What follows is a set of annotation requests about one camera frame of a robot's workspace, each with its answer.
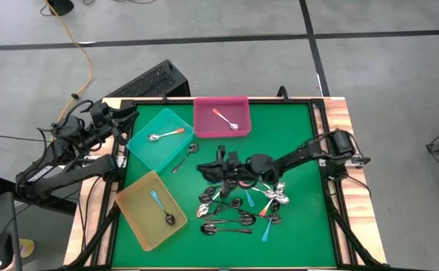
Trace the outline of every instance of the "spoon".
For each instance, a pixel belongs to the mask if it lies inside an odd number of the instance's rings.
[[[268,189],[266,192],[262,191],[260,189],[257,189],[256,187],[253,187],[251,189],[254,190],[254,191],[259,191],[259,192],[263,193],[264,196],[266,196],[266,198],[268,198],[268,199],[274,199],[276,197],[276,192],[274,192],[271,189]]]
[[[159,140],[163,136],[167,136],[167,135],[170,136],[170,135],[174,135],[176,133],[181,133],[181,132],[184,132],[184,128],[179,128],[176,131],[168,132],[168,133],[165,133],[163,135],[150,134],[148,136],[148,139],[149,139],[150,142],[156,142],[157,140]]]
[[[270,201],[266,204],[266,206],[264,206],[263,210],[261,210],[261,212],[259,213],[259,216],[264,217],[267,213],[268,208],[270,207],[271,203],[273,202],[274,199],[270,199]]]
[[[264,233],[263,233],[263,238],[261,238],[261,241],[263,241],[263,242],[266,242],[266,241],[267,241],[267,236],[268,236],[268,234],[270,234],[270,227],[271,227],[271,221],[272,221],[272,220],[273,220],[273,219],[270,218],[270,221],[267,223],[266,230],[265,230]]]
[[[219,203],[220,203],[219,206],[216,208],[216,210],[214,210],[215,215],[218,215],[219,212],[224,210],[221,208],[223,206],[226,206],[226,208],[239,209],[239,207],[241,207],[241,205],[242,205],[242,199],[235,198],[235,199],[231,200],[231,203],[229,203],[229,204],[225,203],[224,201],[220,201]]]
[[[218,109],[213,108],[212,111],[214,112],[214,114],[218,115],[219,117],[221,117],[223,120],[226,120],[226,122],[229,123],[229,128],[233,131],[237,131],[239,130],[239,125],[235,124],[235,123],[231,123],[229,120],[227,120],[227,118],[225,118],[221,113],[219,113]]]
[[[201,231],[206,235],[215,235],[218,231],[229,231],[235,233],[247,233],[251,234],[251,229],[218,229],[214,224],[204,224],[201,226]]]
[[[212,197],[212,200],[214,200],[214,199],[216,199],[218,196],[219,196],[219,194],[221,193],[221,190],[219,190],[213,197]],[[209,205],[212,203],[212,200],[210,201],[210,202],[208,202],[208,203],[203,203],[203,204],[201,204],[200,206],[199,206],[199,208],[197,208],[197,211],[196,211],[196,217],[197,218],[200,218],[200,217],[202,217],[202,216],[204,216],[204,215],[207,215],[207,213],[209,212]]]
[[[281,204],[288,204],[289,203],[289,198],[283,194],[276,195],[276,197],[274,199]]]
[[[226,205],[235,209],[241,207],[242,205],[242,199],[240,198],[234,198],[233,200],[231,200],[231,203],[225,203],[222,201],[217,201],[215,200],[215,198],[211,198],[211,195],[208,195],[206,193],[202,193],[199,195],[199,201],[204,204],[211,204],[211,202],[217,202],[221,205]]]
[[[271,215],[266,216],[266,218],[270,219],[273,222],[273,224],[279,224],[279,223],[281,223],[281,220],[282,220],[278,214],[271,214]]]
[[[169,225],[174,225],[174,223],[175,223],[174,215],[171,215],[171,214],[166,212],[166,210],[164,209],[164,206],[162,206],[162,203],[159,200],[159,197],[157,197],[156,191],[154,191],[154,190],[151,191],[151,196],[154,198],[154,200],[157,202],[157,204],[159,204],[160,208],[166,213],[166,223]]]
[[[285,182],[278,183],[278,185],[276,186],[276,192],[283,193],[285,191],[285,186],[286,186]]]
[[[218,187],[220,187],[220,186],[221,186],[221,185],[215,185],[215,186],[207,187],[207,188],[204,190],[204,193],[206,193],[206,194],[212,196],[212,195],[214,195],[214,193],[216,192],[216,189],[218,189]]]
[[[277,201],[274,200],[274,201],[271,203],[271,211],[272,211],[273,213],[277,212],[277,211],[279,210],[279,207],[281,207],[281,204],[279,204],[279,202],[277,202]]]
[[[241,215],[239,219],[222,219],[222,220],[207,220],[206,223],[219,224],[227,222],[240,222],[243,226],[251,226],[256,223],[256,217],[254,215],[245,214]]]
[[[251,195],[249,195],[249,192],[247,190],[244,190],[246,192],[246,197],[248,198],[249,207],[255,207],[255,201],[252,200]]]
[[[184,158],[182,158],[181,162],[177,164],[177,166],[172,169],[172,174],[176,173],[179,167],[182,165],[182,163],[186,160],[186,158],[189,156],[189,154],[195,154],[199,150],[199,144],[197,142],[194,142],[193,144],[189,145],[189,152],[186,154]]]

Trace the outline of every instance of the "desk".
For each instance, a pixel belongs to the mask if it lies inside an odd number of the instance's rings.
[[[144,101],[157,101],[161,98],[138,98],[136,100]],[[192,98],[173,98],[170,99],[173,101],[178,100],[191,100]],[[271,100],[281,100],[279,97],[254,97],[255,100],[263,99],[264,101]],[[290,100],[295,99],[311,99],[311,98],[290,98]],[[121,101],[125,99],[121,98],[107,98],[103,99],[103,102],[107,102],[111,107],[119,108]],[[345,129],[352,132],[352,124],[349,119],[348,109],[346,107],[346,101],[344,98],[324,98],[323,103],[325,105],[326,116],[328,117],[328,124],[330,129]],[[322,122],[319,119],[319,114],[315,113],[318,130],[321,132],[322,130]],[[100,155],[111,152],[112,141],[108,140],[102,147],[99,152],[94,155]],[[211,161],[214,159],[214,154],[211,154]],[[360,169],[350,169],[349,174],[361,181],[364,180],[364,173]],[[90,187],[93,183],[92,180],[86,180],[83,183],[81,189],[81,204],[85,206],[85,202],[87,200],[87,195],[90,192]],[[102,198],[104,194],[104,182],[99,181],[99,183],[95,186],[92,191],[92,195],[90,197],[89,203],[89,217],[87,220],[87,229],[86,229],[86,238],[89,239],[95,233],[97,221],[99,217],[99,210],[102,203]],[[116,185],[111,189],[112,191],[116,190]],[[385,262],[385,256],[383,253],[383,247],[380,240],[380,235],[377,229],[377,223],[375,221],[373,208],[371,205],[371,201],[367,195],[367,191],[361,187],[356,186],[349,181],[343,181],[343,193],[345,197],[346,209],[348,212],[348,218],[353,232],[360,239],[362,244],[366,249],[379,261]],[[110,207],[113,203],[114,192],[111,192],[111,200],[108,203]],[[99,252],[99,260],[98,264],[104,264],[106,261],[106,252],[108,248],[108,240],[110,237],[110,229],[105,233],[102,239],[102,245],[100,246]],[[346,249],[346,242],[343,234],[340,230],[338,230],[338,239],[340,243],[340,253],[344,263],[349,263],[348,253]],[[75,215],[74,224],[72,227],[72,232],[69,240],[69,246],[66,252],[66,258],[64,260],[64,264],[70,263],[73,261],[77,255],[80,253],[82,240],[82,229],[80,216],[78,212]]]

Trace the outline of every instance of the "silver spoon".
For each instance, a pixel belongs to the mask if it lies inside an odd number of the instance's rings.
[[[199,144],[197,142],[194,142],[193,144],[189,145],[189,152],[186,154],[184,158],[182,158],[181,162],[177,164],[177,166],[172,169],[172,174],[176,173],[179,167],[182,165],[182,163],[186,160],[186,158],[189,156],[189,154],[195,154],[199,150]]]
[[[179,128],[176,131],[168,132],[168,133],[165,133],[163,135],[150,134],[147,138],[149,139],[150,142],[155,142],[163,136],[167,136],[167,135],[170,136],[170,135],[174,135],[176,133],[181,133],[181,132],[184,132],[184,128]]]
[[[260,189],[257,189],[256,187],[253,187],[251,189],[263,193],[264,196],[266,196],[266,198],[268,198],[268,199],[274,199],[276,197],[276,192],[274,192],[273,190],[269,190],[268,189],[266,192],[264,192],[264,191],[262,191]]]
[[[276,186],[276,192],[277,193],[283,193],[285,191],[285,187],[286,187],[286,183],[285,182],[278,183],[278,185]]]
[[[289,198],[284,194],[277,194],[275,200],[281,204],[288,204]]]
[[[212,200],[216,199],[219,196],[220,193],[221,193],[221,189],[212,197]],[[203,215],[207,215],[207,213],[209,212],[209,205],[211,203],[212,202],[210,202],[210,203],[203,203],[203,204],[199,205],[199,208],[196,211],[196,217],[200,218]]]
[[[231,123],[229,120],[227,120],[226,117],[224,117],[221,113],[219,113],[218,109],[213,108],[212,111],[214,112],[214,114],[218,115],[219,117],[221,117],[223,120],[226,120],[226,122],[229,123],[229,127],[233,130],[233,131],[237,131],[239,130],[239,125],[235,124],[235,123]]]

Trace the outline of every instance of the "orange handled spoon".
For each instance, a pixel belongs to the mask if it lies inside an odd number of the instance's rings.
[[[239,125],[235,124],[235,123],[231,123],[229,120],[227,120],[227,118],[225,118],[221,113],[219,113],[218,109],[213,108],[212,111],[214,112],[214,114],[218,115],[219,117],[221,117],[221,119],[226,120],[226,122],[229,123],[229,127],[233,130],[233,131],[237,131],[239,130]]]
[[[268,208],[270,207],[271,203],[273,202],[274,199],[270,199],[270,201],[266,204],[266,206],[264,206],[263,210],[259,213],[259,216],[261,216],[262,218],[266,215]]]
[[[172,132],[168,132],[168,133],[165,133],[165,134],[163,134],[163,135],[158,135],[158,134],[150,134],[149,136],[148,136],[148,139],[149,139],[149,141],[151,141],[151,142],[155,142],[155,141],[157,141],[157,140],[159,140],[161,137],[163,137],[163,136],[170,136],[170,135],[174,135],[174,134],[176,134],[176,133],[181,133],[181,132],[184,132],[184,128],[179,128],[179,129],[177,129],[176,131],[172,131]]]

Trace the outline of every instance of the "blue handled spoon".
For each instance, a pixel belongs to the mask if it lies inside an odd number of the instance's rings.
[[[168,212],[166,212],[164,206],[162,206],[162,203],[159,200],[159,197],[157,196],[156,191],[154,191],[154,190],[151,191],[151,196],[157,202],[157,204],[160,206],[160,208],[166,213],[166,223],[169,225],[174,225],[174,223],[175,223],[174,215],[171,215]]]
[[[245,189],[244,192],[246,192],[246,197],[248,198],[249,207],[255,207],[255,202],[252,200],[251,195],[249,195],[249,192]]]
[[[267,223],[266,230],[265,230],[264,233],[263,233],[263,238],[261,238],[261,240],[262,240],[263,242],[266,242],[266,241],[267,241],[267,235],[270,233],[270,227],[271,227],[271,221],[272,221],[272,220],[273,220],[273,219],[270,218],[270,222]]]

